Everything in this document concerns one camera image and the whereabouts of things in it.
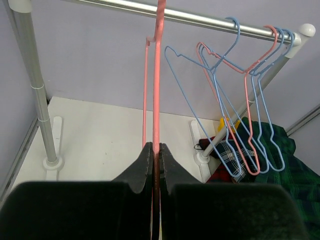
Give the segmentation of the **navy white plaid skirt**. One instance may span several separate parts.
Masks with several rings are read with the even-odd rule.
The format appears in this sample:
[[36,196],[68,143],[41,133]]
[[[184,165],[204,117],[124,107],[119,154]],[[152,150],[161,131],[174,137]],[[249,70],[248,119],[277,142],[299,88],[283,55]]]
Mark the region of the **navy white plaid skirt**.
[[256,155],[252,150],[245,150],[243,147],[238,150],[233,140],[228,140],[228,142],[222,140],[215,146],[215,149],[217,151],[213,150],[211,155],[215,159],[222,160],[221,163],[237,183],[249,183],[255,180],[256,176],[248,172],[242,158],[245,158],[250,171],[255,173],[257,171],[255,168]]

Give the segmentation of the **red navy plaid skirt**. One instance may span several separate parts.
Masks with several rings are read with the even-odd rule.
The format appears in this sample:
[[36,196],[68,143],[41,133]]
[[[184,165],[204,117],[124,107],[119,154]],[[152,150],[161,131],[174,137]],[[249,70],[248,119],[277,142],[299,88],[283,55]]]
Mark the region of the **red navy plaid skirt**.
[[[198,141],[194,148],[204,150],[209,145],[209,140],[207,138],[202,138]],[[233,183],[233,179],[228,173],[226,167],[219,162],[217,168],[212,172],[206,183]]]

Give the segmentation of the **dark green plaid skirt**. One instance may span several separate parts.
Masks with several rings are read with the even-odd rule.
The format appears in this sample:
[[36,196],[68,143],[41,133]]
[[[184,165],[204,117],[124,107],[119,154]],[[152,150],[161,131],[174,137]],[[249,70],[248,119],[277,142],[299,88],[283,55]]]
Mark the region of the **dark green plaid skirt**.
[[268,160],[276,169],[281,168],[282,161],[277,147],[270,140],[271,130],[274,135],[272,140],[279,147],[285,169],[277,172],[270,169],[267,173],[258,176],[249,175],[240,180],[241,184],[276,184],[283,187],[291,196],[299,215],[304,223],[308,238],[318,240],[320,238],[320,176],[305,165],[295,156],[296,143],[288,137],[285,129],[267,122],[259,124],[251,122],[253,129],[253,140],[256,141],[260,132],[260,142],[264,146]]

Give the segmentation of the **pink hanger of navy skirt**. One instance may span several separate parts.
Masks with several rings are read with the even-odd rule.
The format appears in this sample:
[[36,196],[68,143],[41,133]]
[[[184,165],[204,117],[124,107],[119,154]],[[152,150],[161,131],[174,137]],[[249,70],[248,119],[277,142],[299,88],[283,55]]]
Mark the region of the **pink hanger of navy skirt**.
[[[236,38],[236,41],[235,43],[232,45],[232,47],[227,51],[227,53],[225,53],[223,56],[220,56],[218,55],[217,53],[215,53],[214,51],[212,51],[209,47],[207,47],[204,43],[200,42],[199,44],[201,44],[208,52],[209,55],[213,55],[215,56],[216,58],[219,59],[219,61],[217,62],[217,66],[214,67],[214,71],[212,73],[212,76],[213,76],[213,85],[215,85],[215,90],[214,90],[214,94],[216,96],[216,99],[218,100],[218,102],[220,104],[222,104],[221,102],[221,98],[220,98],[220,95],[219,95],[219,91],[218,91],[218,87],[217,87],[217,84],[218,82],[216,81],[216,70],[217,70],[217,67],[218,65],[223,62],[225,64],[227,64],[229,67],[231,67],[233,70],[235,70],[236,72],[240,73],[240,74],[245,74],[244,75],[244,92],[245,92],[245,103],[244,103],[244,112],[247,111],[248,113],[248,120],[249,120],[249,138],[248,138],[248,144],[250,145],[251,149],[253,150],[253,152],[255,153],[255,169],[256,169],[256,172],[252,172],[250,171],[250,168],[248,167],[247,165],[247,162],[245,160],[245,158],[242,156],[242,159],[246,165],[246,168],[248,170],[248,172],[253,175],[253,176],[257,176],[260,172],[261,172],[261,168],[260,168],[260,162],[259,162],[259,159],[258,159],[258,154],[257,154],[257,151],[256,151],[256,148],[254,147],[254,145],[252,144],[252,139],[253,139],[253,127],[252,127],[252,123],[251,123],[251,112],[250,112],[250,106],[251,104],[253,103],[253,101],[251,101],[249,99],[249,95],[248,95],[248,86],[247,86],[247,76],[249,75],[249,73],[251,71],[253,71],[253,69],[257,66],[259,66],[260,63],[262,62],[265,62],[264,58],[267,57],[269,55],[269,53],[276,47],[277,45],[277,41],[278,41],[278,32],[277,32],[277,29],[271,25],[265,25],[263,26],[264,28],[268,28],[272,31],[272,35],[273,36],[273,45],[271,46],[271,48],[266,52],[264,53],[257,61],[255,61],[250,67],[248,67],[247,69],[245,70],[240,70],[239,67],[235,66],[233,63],[231,63],[230,61],[228,61],[226,59],[226,55],[232,50],[232,48],[235,46],[235,44],[237,43],[238,41],[238,36]],[[240,146],[238,144],[238,141],[236,140],[236,137],[234,134],[238,134],[237,133],[237,130],[236,130],[236,126],[235,126],[235,123],[233,123],[234,120],[231,121],[230,123],[230,120],[227,120],[227,118],[225,117],[225,113],[224,111],[222,110],[222,116],[223,116],[223,121],[224,121],[224,124],[225,124],[225,130],[226,130],[226,142],[228,143],[228,137],[229,137],[229,132],[231,133],[231,136],[234,140],[234,143],[237,147],[237,149],[240,151]],[[203,159],[207,159],[211,152],[213,150],[216,150],[216,145],[215,143],[211,142],[211,139],[208,138],[210,144],[209,146],[205,149],[205,151],[202,153],[202,158]]]

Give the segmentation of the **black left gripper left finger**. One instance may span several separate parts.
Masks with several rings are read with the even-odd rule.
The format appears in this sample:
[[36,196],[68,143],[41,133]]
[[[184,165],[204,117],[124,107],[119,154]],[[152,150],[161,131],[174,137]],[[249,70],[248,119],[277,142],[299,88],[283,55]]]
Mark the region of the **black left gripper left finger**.
[[153,186],[153,144],[147,142],[137,159],[112,182],[128,184],[134,194],[150,195]]

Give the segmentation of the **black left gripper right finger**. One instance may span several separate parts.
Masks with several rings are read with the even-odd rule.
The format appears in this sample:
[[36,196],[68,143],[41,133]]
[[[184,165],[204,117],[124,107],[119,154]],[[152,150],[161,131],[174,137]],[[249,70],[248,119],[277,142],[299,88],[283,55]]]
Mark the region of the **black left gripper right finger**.
[[165,143],[160,144],[159,169],[161,196],[170,195],[175,185],[201,184],[175,160]]

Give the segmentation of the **blue hanger of green skirt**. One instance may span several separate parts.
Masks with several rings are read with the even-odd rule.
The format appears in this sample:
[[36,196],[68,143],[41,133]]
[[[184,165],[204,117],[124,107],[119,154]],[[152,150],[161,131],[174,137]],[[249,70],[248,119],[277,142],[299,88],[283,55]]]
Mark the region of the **blue hanger of green skirt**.
[[[240,37],[240,34],[241,34],[240,24],[239,24],[238,20],[237,20],[236,18],[234,18],[234,17],[231,17],[231,16],[230,16],[230,17],[227,17],[226,19],[227,19],[227,20],[231,20],[231,21],[233,22],[233,27],[236,29],[236,38],[237,38],[237,36],[238,36],[238,39],[237,39],[237,43],[238,43],[238,40],[239,40],[239,37]],[[215,95],[215,92],[214,92],[214,91],[216,90],[216,88],[215,88],[215,85],[213,84],[214,78],[213,78],[213,75],[212,75],[212,73],[213,73],[213,71],[214,71],[214,67],[217,67],[217,63],[216,63],[215,65],[213,65],[213,66],[209,66],[209,65],[207,64],[207,62],[202,58],[202,56],[201,56],[201,54],[200,54],[200,50],[199,50],[200,48],[204,48],[204,47],[200,44],[200,42],[198,42],[198,44],[196,45],[196,53],[197,53],[199,62],[197,62],[197,61],[195,61],[195,60],[193,60],[193,59],[191,59],[191,58],[189,58],[189,57],[187,57],[187,56],[185,56],[185,55],[183,55],[183,54],[181,54],[181,53],[176,52],[176,50],[175,50],[174,48],[172,48],[171,46],[169,46],[169,45],[164,48],[164,57],[165,57],[168,65],[169,65],[169,67],[170,67],[170,69],[171,69],[171,71],[172,71],[172,74],[173,74],[173,76],[174,76],[174,78],[175,78],[175,80],[176,80],[176,82],[177,82],[177,84],[178,84],[178,86],[179,86],[179,88],[180,88],[180,90],[181,90],[181,92],[182,92],[182,94],[183,94],[183,96],[184,96],[184,98],[185,98],[185,100],[186,100],[186,102],[187,102],[187,104],[188,104],[191,112],[193,113],[193,115],[194,115],[194,117],[195,117],[195,120],[193,120],[193,121],[190,122],[190,131],[191,131],[192,140],[193,140],[193,141],[199,140],[200,137],[201,137],[201,135],[200,135],[200,130],[202,130],[203,133],[205,134],[206,138],[207,138],[207,139],[210,138],[210,140],[211,140],[210,142],[213,143],[213,140],[211,139],[211,137],[209,136],[209,134],[206,132],[206,130],[205,130],[204,126],[202,125],[200,119],[198,118],[198,116],[197,116],[194,108],[193,108],[192,105],[190,104],[190,101],[189,101],[189,99],[188,99],[188,97],[187,97],[184,89],[182,88],[181,83],[180,83],[180,81],[179,81],[179,79],[178,79],[178,77],[177,77],[177,75],[176,75],[176,73],[175,73],[175,71],[174,71],[174,69],[173,69],[173,67],[172,67],[172,64],[171,64],[171,62],[170,62],[170,60],[169,60],[169,58],[168,58],[168,56],[167,56],[167,51],[168,51],[168,50],[171,50],[171,51],[173,51],[173,53],[175,54],[176,57],[185,58],[186,60],[188,60],[188,61],[196,64],[197,66],[202,67],[202,70],[203,70],[203,72],[204,72],[204,74],[205,74],[205,76],[206,76],[206,78],[207,78],[207,81],[208,81],[209,86],[210,86],[210,88],[211,88],[211,90],[212,90],[212,93],[213,93],[215,99],[217,100],[216,95]],[[221,108],[220,111],[221,111],[221,113],[222,113],[222,111],[223,111],[222,108],[223,108],[224,104],[223,104],[223,102],[222,102],[222,104],[218,102],[218,104],[219,104],[219,107]],[[204,151],[205,151],[205,149],[204,149],[204,150],[196,149],[196,150],[195,150],[195,155],[193,156],[193,159],[194,159],[195,163],[196,163],[196,164],[198,165],[198,167],[199,167],[200,176],[201,176],[201,181],[202,181],[203,183],[205,183],[205,182],[210,178],[210,176],[211,176],[210,166],[209,166],[209,162],[210,162],[211,157],[210,157],[210,155],[209,155],[209,157],[208,157],[207,159],[203,159],[201,155],[204,153]]]

